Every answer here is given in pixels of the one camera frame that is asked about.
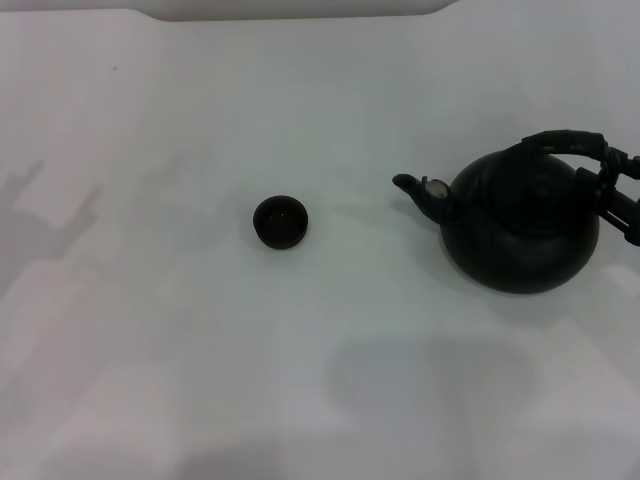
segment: teapot lid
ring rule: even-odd
[[[488,170],[491,208],[518,231],[559,234],[588,212],[577,199],[575,170],[551,155],[531,155],[514,147],[503,151]]]

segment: teapot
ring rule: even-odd
[[[552,155],[600,162],[574,170]],[[599,217],[640,246],[640,200],[616,190],[620,175],[640,179],[640,157],[610,147],[600,134],[542,132],[467,166],[451,186],[401,174],[393,183],[440,225],[450,257],[472,279],[507,293],[551,290],[591,258]]]

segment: teapot spout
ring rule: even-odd
[[[439,225],[446,225],[453,217],[455,199],[449,185],[441,180],[422,181],[407,174],[393,177],[393,183],[411,197],[420,211]]]

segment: small cup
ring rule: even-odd
[[[307,233],[309,216],[304,205],[284,195],[266,199],[253,214],[258,238],[276,250],[295,247]]]

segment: white table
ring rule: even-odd
[[[0,478],[639,478],[640,251],[603,222],[573,281],[496,294],[391,183],[545,129],[640,154],[639,17],[1,14]]]

